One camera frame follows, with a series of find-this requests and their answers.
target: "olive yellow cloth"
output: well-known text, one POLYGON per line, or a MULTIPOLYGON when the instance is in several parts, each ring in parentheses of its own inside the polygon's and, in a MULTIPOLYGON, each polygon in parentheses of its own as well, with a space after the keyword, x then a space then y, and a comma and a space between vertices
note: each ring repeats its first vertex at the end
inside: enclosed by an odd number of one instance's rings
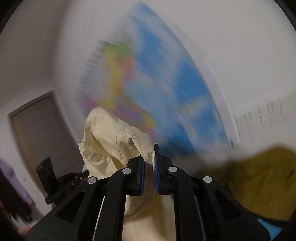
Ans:
POLYGON ((126 198, 123 241, 175 240, 173 202, 155 192, 155 153, 147 134, 97 107, 88 115, 78 145, 84 169, 98 179, 111 176, 141 154, 146 162, 144 194, 126 198))
POLYGON ((276 147, 237 163, 228 187, 248 210, 266 218, 289 220, 296 209, 296 154, 276 147))

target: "purple clothing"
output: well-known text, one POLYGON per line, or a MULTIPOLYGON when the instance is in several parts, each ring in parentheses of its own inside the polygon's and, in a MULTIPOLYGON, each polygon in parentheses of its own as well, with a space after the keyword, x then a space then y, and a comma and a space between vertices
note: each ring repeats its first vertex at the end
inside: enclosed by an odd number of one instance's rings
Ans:
POLYGON ((0 170, 3 176, 5 176, 5 178, 9 181, 11 186, 13 186, 13 188, 15 189, 19 197, 29 205, 32 205, 32 204, 35 205, 35 202, 30 196, 30 194, 27 192, 27 190, 22 186, 20 181, 15 176, 15 171, 13 170, 13 168, 10 165, 8 165, 5 161, 3 161, 1 158, 0 158, 0 170))

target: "brown door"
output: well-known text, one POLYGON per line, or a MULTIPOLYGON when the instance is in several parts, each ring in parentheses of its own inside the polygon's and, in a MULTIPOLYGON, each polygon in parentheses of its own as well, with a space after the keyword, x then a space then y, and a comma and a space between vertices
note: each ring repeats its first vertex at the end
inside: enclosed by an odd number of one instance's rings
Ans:
POLYGON ((42 191, 36 173, 42 160, 50 157, 56 177, 82 170, 82 156, 63 122, 52 92, 32 100, 9 116, 25 164, 42 191))

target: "world map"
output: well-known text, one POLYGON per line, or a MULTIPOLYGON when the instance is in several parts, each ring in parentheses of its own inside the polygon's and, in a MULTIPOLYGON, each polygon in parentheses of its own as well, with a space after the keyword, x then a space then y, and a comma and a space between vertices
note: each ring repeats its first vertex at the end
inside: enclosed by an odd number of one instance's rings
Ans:
POLYGON ((228 147, 197 67, 147 5, 137 3, 99 43, 78 91, 85 115, 102 106, 147 133, 170 157, 228 147))

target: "beige fabric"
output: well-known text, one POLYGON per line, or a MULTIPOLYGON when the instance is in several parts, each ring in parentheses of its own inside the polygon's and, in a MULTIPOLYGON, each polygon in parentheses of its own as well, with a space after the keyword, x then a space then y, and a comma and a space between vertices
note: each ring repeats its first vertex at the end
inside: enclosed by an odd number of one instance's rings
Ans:
POLYGON ((126 198, 123 240, 175 240, 173 202, 155 192, 154 149, 147 134, 97 107, 86 119, 79 149, 84 168, 98 179, 111 176, 141 154, 146 162, 144 194, 126 198))

